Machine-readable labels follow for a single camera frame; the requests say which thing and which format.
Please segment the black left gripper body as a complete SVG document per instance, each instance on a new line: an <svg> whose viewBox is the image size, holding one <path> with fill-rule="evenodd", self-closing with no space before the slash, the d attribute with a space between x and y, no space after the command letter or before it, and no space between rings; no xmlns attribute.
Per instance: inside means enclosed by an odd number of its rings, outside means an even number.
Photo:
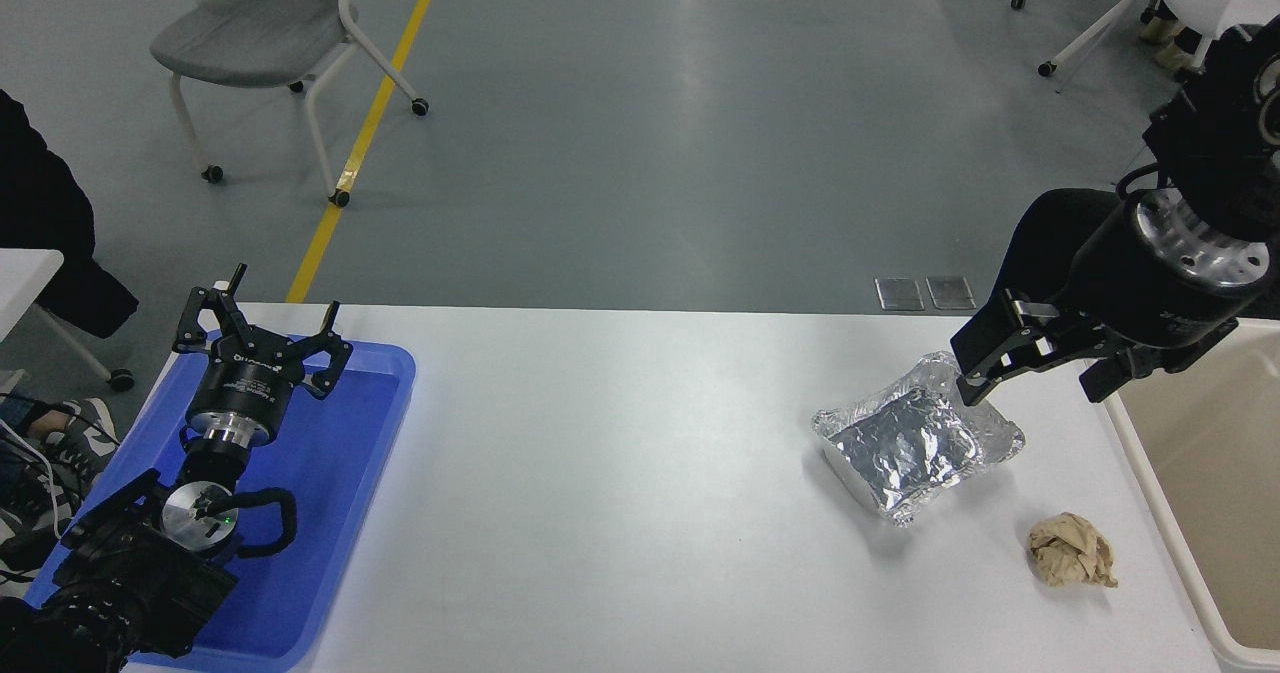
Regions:
<svg viewBox="0 0 1280 673"><path fill-rule="evenodd" d="M303 368L289 358L294 342L255 334L251 344L227 334L212 342L207 368L189 404L189 424L201 415L241 415L261 426L279 426Z"/></svg>

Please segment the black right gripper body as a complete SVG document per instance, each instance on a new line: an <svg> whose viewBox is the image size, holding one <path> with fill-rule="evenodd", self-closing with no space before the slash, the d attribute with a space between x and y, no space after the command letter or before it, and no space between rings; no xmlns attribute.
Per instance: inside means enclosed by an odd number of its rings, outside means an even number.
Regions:
<svg viewBox="0 0 1280 673"><path fill-rule="evenodd" d="M1189 203L1121 203L1073 258L1062 299L1148 348L1192 345L1271 284L1271 246Z"/></svg>

